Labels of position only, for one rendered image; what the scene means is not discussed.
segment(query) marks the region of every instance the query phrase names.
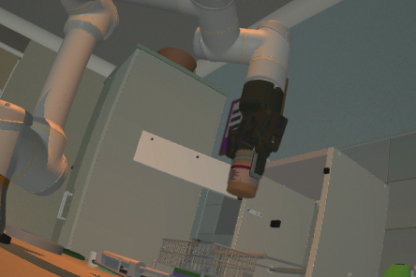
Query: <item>wooden table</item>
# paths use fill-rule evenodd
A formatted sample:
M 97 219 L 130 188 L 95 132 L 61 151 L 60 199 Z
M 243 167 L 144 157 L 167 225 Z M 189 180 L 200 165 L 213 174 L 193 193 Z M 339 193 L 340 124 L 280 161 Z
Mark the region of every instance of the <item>wooden table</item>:
M 100 269 L 88 267 L 87 260 L 57 255 L 12 238 L 0 243 L 0 277 L 114 277 Z

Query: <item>green object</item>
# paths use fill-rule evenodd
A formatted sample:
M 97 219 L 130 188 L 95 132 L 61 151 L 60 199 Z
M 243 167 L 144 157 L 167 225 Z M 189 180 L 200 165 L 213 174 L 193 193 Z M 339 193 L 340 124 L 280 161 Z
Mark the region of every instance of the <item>green object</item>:
M 382 277 L 410 277 L 410 268 L 406 265 L 391 265 Z
M 186 270 L 181 270 L 181 269 L 174 269 L 174 272 L 184 274 L 184 275 L 190 276 L 190 277 L 201 277 L 201 275 L 198 274 L 198 273 L 194 273 L 194 272 L 186 271 Z
M 78 258 L 79 260 L 84 261 L 84 256 L 78 254 L 77 252 L 70 251 L 69 249 L 64 248 L 63 253 L 66 254 L 66 255 L 70 255 L 70 256 L 73 256 L 75 258 Z
M 105 269 L 105 268 L 102 268 L 102 267 L 100 267 L 100 269 L 101 269 L 101 270 L 103 270 L 103 271 L 109 272 L 110 274 L 114 274 L 114 275 L 117 275 L 117 274 L 115 274 L 114 272 L 112 272 L 112 271 L 109 271 L 109 270 L 107 270 L 107 269 Z

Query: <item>metal rack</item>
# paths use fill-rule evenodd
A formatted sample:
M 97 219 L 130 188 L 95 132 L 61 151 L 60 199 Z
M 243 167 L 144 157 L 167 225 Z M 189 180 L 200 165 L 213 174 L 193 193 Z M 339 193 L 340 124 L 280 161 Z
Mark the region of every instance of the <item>metal rack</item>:
M 257 257 L 209 241 L 163 239 L 157 262 L 219 277 L 252 275 Z

